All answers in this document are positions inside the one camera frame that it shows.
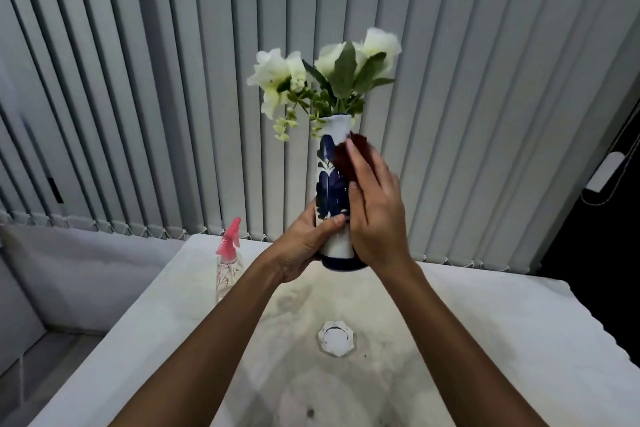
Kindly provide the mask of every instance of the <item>vertical blinds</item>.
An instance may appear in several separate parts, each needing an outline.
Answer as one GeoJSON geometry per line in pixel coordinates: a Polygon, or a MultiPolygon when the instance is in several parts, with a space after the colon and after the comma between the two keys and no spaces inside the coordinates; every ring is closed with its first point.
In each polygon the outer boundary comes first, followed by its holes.
{"type": "Polygon", "coordinates": [[[315,192],[248,87],[259,49],[394,32],[356,130],[412,253],[525,272],[640,72],[640,0],[0,0],[0,221],[276,239],[315,192]]]}

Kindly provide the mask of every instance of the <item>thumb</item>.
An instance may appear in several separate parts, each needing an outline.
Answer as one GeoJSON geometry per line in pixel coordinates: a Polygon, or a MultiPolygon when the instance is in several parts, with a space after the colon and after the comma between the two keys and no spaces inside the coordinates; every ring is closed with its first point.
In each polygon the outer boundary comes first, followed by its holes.
{"type": "Polygon", "coordinates": [[[315,253],[331,235],[344,226],[346,221],[347,219],[344,214],[339,214],[328,220],[324,220],[309,232],[307,236],[307,247],[315,253]]]}

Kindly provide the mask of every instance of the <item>vase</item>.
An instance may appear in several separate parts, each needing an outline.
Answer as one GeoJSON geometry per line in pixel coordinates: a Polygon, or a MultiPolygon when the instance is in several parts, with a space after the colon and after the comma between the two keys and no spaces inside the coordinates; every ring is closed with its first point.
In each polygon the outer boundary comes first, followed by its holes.
{"type": "MultiPolygon", "coordinates": [[[[317,151],[316,223],[319,225],[338,214],[349,218],[349,182],[333,166],[335,147],[344,142],[351,128],[350,115],[332,115],[325,121],[319,138],[315,139],[317,151]]],[[[349,227],[345,226],[330,237],[320,249],[320,258],[325,268],[348,272],[360,270],[366,265],[358,258],[351,244],[349,227]]]]}

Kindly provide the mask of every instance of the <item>white countertop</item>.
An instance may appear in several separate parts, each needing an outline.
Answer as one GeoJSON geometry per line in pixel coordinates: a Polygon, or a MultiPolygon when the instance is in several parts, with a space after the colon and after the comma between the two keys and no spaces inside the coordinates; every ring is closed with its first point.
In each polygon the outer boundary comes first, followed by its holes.
{"type": "MultiPolygon", "coordinates": [[[[44,407],[32,427],[105,427],[216,303],[220,237],[192,236],[44,407]]],[[[245,266],[268,244],[242,241],[245,266]]],[[[631,426],[640,369],[564,282],[420,264],[431,285],[550,425],[631,426]]],[[[370,269],[314,262],[279,287],[212,425],[453,422],[394,303],[370,269]],[[343,320],[356,350],[319,350],[343,320]]]]}

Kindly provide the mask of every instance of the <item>flower bouquet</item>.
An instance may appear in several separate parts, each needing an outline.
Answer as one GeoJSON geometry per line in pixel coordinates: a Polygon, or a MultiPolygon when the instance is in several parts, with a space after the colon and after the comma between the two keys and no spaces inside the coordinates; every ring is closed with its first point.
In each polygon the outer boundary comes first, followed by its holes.
{"type": "MultiPolygon", "coordinates": [[[[289,140],[288,128],[298,126],[298,107],[311,121],[317,142],[316,218],[325,220],[349,214],[348,179],[335,166],[336,147],[344,142],[351,125],[364,108],[364,95],[380,85],[393,83],[385,78],[401,52],[394,34],[372,27],[364,42],[329,44],[320,50],[313,66],[293,51],[283,58],[279,48],[257,54],[255,73],[248,85],[264,92],[261,111],[271,120],[276,139],[289,140]]],[[[356,257],[348,227],[332,237],[321,249],[325,267],[355,270],[364,267],[356,257]]]]}

